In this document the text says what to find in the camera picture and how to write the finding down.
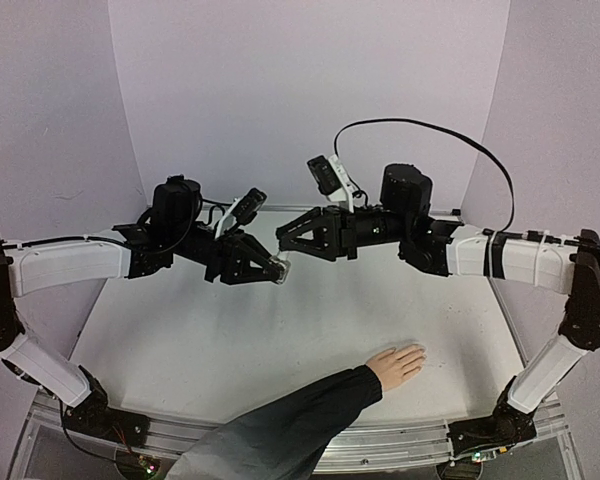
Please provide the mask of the glitter nail polish bottle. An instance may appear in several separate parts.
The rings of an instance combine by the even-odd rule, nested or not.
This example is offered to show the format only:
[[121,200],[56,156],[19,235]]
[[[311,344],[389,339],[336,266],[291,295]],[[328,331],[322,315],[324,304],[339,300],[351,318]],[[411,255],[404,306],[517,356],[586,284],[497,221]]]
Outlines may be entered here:
[[288,251],[279,251],[269,258],[269,267],[271,270],[271,281],[282,285],[290,273],[291,261]]

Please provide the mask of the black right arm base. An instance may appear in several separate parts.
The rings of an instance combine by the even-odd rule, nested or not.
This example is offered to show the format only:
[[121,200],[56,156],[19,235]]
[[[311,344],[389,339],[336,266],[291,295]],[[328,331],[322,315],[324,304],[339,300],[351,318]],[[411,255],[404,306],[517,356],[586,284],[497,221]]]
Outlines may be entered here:
[[453,457],[464,458],[533,440],[535,413],[535,410],[524,413],[507,400],[501,400],[490,415],[452,422],[447,438],[451,441]]

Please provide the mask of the dark sleeved forearm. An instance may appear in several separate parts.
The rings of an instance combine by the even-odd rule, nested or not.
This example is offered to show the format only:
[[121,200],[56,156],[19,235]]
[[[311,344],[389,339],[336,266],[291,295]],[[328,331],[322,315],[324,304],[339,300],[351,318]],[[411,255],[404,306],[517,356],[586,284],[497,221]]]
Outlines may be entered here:
[[168,479],[308,479],[330,441],[382,399],[358,366],[315,381],[205,434]]

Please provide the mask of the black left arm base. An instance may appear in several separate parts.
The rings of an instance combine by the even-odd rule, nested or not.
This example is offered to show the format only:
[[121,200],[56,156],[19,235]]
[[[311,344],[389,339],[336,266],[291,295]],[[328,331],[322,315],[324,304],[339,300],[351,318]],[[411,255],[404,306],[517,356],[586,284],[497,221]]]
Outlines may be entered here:
[[129,447],[145,445],[150,420],[146,415],[120,410],[109,405],[109,398],[100,382],[84,367],[89,392],[75,407],[65,407],[61,416],[65,428],[111,442],[125,441]]

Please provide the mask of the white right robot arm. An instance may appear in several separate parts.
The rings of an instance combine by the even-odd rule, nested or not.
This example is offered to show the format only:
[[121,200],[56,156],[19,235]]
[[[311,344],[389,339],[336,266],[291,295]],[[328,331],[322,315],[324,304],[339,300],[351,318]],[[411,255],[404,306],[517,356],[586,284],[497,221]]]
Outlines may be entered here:
[[573,367],[600,348],[600,237],[547,231],[494,231],[430,214],[432,180],[408,164],[385,167],[377,206],[353,205],[353,183],[337,158],[308,163],[328,207],[315,207],[280,227],[280,250],[334,262],[363,247],[395,243],[398,257],[423,274],[484,277],[550,292],[565,300],[552,337],[515,376],[505,406],[532,413]]

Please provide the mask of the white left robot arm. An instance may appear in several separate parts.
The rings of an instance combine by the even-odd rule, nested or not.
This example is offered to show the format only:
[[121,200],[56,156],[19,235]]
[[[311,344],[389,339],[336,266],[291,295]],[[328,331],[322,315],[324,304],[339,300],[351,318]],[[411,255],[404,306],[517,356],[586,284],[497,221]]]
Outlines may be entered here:
[[203,266],[208,282],[283,283],[288,262],[245,230],[265,200],[253,188],[229,204],[213,202],[198,182],[177,175],[155,188],[134,223],[29,241],[0,236],[0,361],[76,409],[91,435],[108,435],[115,416],[106,392],[67,357],[97,288],[112,279],[147,278],[178,257]]

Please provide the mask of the mannequin hand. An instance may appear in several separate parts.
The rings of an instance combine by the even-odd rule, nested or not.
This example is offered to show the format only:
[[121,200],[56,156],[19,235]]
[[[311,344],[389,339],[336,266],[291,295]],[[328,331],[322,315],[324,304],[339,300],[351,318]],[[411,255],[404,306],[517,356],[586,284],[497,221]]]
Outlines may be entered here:
[[418,375],[425,361],[425,348],[413,344],[380,352],[371,357],[365,365],[378,378],[382,391],[388,392]]

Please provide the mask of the aluminium table frame rail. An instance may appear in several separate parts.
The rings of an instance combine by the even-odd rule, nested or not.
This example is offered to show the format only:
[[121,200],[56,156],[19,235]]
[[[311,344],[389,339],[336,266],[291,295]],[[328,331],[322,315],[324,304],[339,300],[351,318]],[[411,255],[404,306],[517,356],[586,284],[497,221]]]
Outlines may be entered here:
[[240,479],[579,479],[560,404],[483,418],[356,425],[363,406],[292,396],[225,426],[38,395],[12,479],[163,479],[202,448]]

